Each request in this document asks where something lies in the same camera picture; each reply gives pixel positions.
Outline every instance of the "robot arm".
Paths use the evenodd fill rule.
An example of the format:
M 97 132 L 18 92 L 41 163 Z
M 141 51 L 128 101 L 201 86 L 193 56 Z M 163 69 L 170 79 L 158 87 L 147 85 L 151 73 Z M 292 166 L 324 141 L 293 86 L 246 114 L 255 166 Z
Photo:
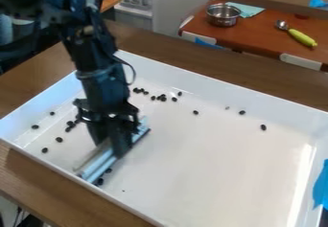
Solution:
M 109 143 L 116 158 L 124 156 L 138 133 L 138 109 L 128 102 L 123 61 L 114 56 L 115 41 L 96 0 L 0 0 L 0 9 L 58 26 L 86 96 L 74 101 L 78 117 L 86 123 L 96 146 Z

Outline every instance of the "stainless steel bowl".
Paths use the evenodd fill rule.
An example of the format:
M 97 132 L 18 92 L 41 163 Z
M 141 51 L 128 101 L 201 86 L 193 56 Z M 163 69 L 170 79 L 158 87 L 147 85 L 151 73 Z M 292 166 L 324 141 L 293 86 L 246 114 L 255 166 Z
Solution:
M 207 21 L 219 27 L 231 27 L 237 23 L 241 11 L 235 7 L 220 3 L 207 8 Z

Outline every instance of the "blue object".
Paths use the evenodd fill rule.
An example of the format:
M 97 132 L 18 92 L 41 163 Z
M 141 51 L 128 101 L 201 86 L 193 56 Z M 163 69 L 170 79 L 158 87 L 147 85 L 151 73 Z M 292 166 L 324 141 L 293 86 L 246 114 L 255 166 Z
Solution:
M 314 208 L 323 205 L 328 210 L 328 160 L 324 160 L 323 169 L 313 188 Z
M 207 42 L 199 39 L 198 37 L 196 37 L 195 43 L 197 43 L 197 44 L 199 44 L 201 46 L 206 46 L 206 47 L 210 47 L 210 48 L 214 48 L 214 49 L 223 49 L 223 47 L 221 47 L 221 46 L 212 45 L 210 43 L 207 43 Z
M 261 11 L 265 10 L 262 8 L 252 7 L 252 6 L 243 5 L 243 4 L 234 3 L 234 2 L 227 2 L 225 4 L 239 9 L 242 12 L 241 17 L 243 17 L 243 18 L 254 16 L 254 15 L 260 13 Z
M 327 7 L 328 3 L 323 0 L 311 0 L 309 6 L 312 8 L 323 8 Z

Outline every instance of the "white surface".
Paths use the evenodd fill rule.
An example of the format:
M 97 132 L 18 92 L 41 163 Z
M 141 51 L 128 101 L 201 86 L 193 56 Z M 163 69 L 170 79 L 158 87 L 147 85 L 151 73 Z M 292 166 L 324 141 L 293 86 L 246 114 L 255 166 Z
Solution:
M 283 62 L 291 63 L 294 65 L 298 65 L 304 68 L 312 69 L 312 70 L 320 70 L 322 62 L 314 61 L 314 60 L 309 60 L 307 58 L 303 57 L 297 57 L 293 55 L 288 55 L 288 54 L 282 54 L 280 55 L 280 60 Z
M 179 26 L 208 0 L 152 0 L 152 28 L 156 33 L 178 37 Z
M 138 73 L 133 87 L 169 97 L 182 90 L 183 96 L 178 102 L 152 102 L 150 96 L 131 94 L 130 101 L 149 117 L 151 133 L 106 175 L 102 191 L 72 180 L 157 225 L 317 226 L 321 208 L 312 209 L 312 187 L 328 155 L 327 113 L 118 55 Z M 72 74 L 0 121 L 0 136 L 72 176 L 67 173 L 74 162 L 93 148 L 84 125 L 63 132 L 76 113 L 71 101 L 79 95 Z M 238 114 L 242 109 L 245 116 Z M 53 110 L 57 115 L 50 117 Z M 31 130 L 32 124 L 40 129 Z M 55 143 L 57 136 L 64 143 Z M 40 152 L 43 147 L 47 154 Z

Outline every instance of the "black bean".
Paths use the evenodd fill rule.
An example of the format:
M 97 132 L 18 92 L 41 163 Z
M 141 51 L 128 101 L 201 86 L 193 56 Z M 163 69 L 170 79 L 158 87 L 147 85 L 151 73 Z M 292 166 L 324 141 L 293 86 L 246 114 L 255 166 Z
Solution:
M 67 125 L 69 125 L 69 126 L 71 126 L 71 125 L 73 125 L 74 123 L 72 122 L 72 121 L 68 121 L 67 122 Z
M 261 129 L 262 129 L 263 131 L 266 131 L 266 130 L 267 130 L 267 126 L 266 126 L 266 125 L 261 125 Z
M 43 148 L 43 149 L 41 150 L 41 152 L 45 154 L 45 153 L 48 152 L 48 150 L 49 150 L 48 148 Z
M 102 177 L 98 178 L 97 185 L 101 186 L 104 184 L 104 179 Z
M 60 138 L 60 137 L 57 137 L 57 138 L 56 138 L 56 141 L 59 142 L 59 143 L 61 143 L 61 142 L 63 141 L 63 139 Z

